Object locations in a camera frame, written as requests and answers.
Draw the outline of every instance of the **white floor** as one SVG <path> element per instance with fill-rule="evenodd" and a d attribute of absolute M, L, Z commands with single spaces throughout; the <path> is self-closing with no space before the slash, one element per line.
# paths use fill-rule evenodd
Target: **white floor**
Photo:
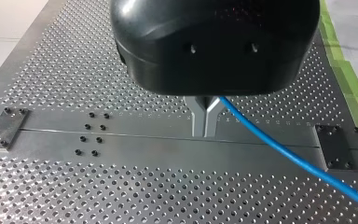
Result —
<path fill-rule="evenodd" d="M 0 66 L 48 0 L 0 0 Z"/>

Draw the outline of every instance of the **screw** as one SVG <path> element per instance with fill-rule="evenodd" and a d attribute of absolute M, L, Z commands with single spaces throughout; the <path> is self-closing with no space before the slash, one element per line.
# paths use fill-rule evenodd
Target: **screw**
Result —
<path fill-rule="evenodd" d="M 327 163 L 328 168 L 333 168 L 333 165 L 334 165 L 333 161 L 330 161 L 330 162 Z"/>
<path fill-rule="evenodd" d="M 318 125 L 318 127 L 316 128 L 316 131 L 319 133 L 324 129 L 323 125 Z"/>
<path fill-rule="evenodd" d="M 5 107 L 5 109 L 4 109 L 4 111 L 5 111 L 5 113 L 10 113 L 10 108 L 9 107 Z"/>
<path fill-rule="evenodd" d="M 0 141 L 0 144 L 1 144 L 2 147 L 5 147 L 5 146 L 7 145 L 7 141 L 1 140 L 1 141 Z"/>
<path fill-rule="evenodd" d="M 345 163 L 345 168 L 351 169 L 351 168 L 352 168 L 352 163 L 351 163 L 350 161 L 348 161 L 347 163 Z"/>
<path fill-rule="evenodd" d="M 20 111 L 21 114 L 25 114 L 25 112 L 27 112 L 27 109 L 21 108 L 19 111 Z"/>

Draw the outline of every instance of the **metal bracket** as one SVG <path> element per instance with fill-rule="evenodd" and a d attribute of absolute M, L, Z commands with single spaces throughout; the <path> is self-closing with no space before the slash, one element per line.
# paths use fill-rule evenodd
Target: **metal bracket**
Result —
<path fill-rule="evenodd" d="M 193 137 L 214 137 L 217 118 L 225 107 L 218 97 L 185 96 L 185 103 L 191 111 Z"/>
<path fill-rule="evenodd" d="M 0 151 L 8 151 L 28 113 L 27 109 L 5 107 L 0 115 Z"/>
<path fill-rule="evenodd" d="M 315 135 L 321 147 L 327 169 L 355 170 L 350 145 L 338 126 L 316 125 Z"/>

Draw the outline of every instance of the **perforated aluminum table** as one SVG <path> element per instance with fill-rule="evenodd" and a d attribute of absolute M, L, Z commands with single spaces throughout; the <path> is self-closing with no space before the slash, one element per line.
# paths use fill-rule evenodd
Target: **perforated aluminum table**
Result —
<path fill-rule="evenodd" d="M 192 137 L 182 97 L 145 91 L 127 75 L 108 7 L 50 0 L 0 68 L 0 113 L 30 110 L 0 152 L 0 223 L 358 223 L 357 203 L 228 111 L 215 138 Z M 323 169 L 313 126 L 339 125 L 356 170 L 328 172 L 358 189 L 358 133 L 319 33 L 291 86 L 231 101 Z"/>

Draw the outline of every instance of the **black plastic cover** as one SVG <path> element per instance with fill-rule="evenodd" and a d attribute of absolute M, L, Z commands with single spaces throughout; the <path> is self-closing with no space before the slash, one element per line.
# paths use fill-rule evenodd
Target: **black plastic cover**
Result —
<path fill-rule="evenodd" d="M 295 79 L 317 28 L 318 0 L 112 0 L 122 61 L 143 88 L 249 95 Z"/>

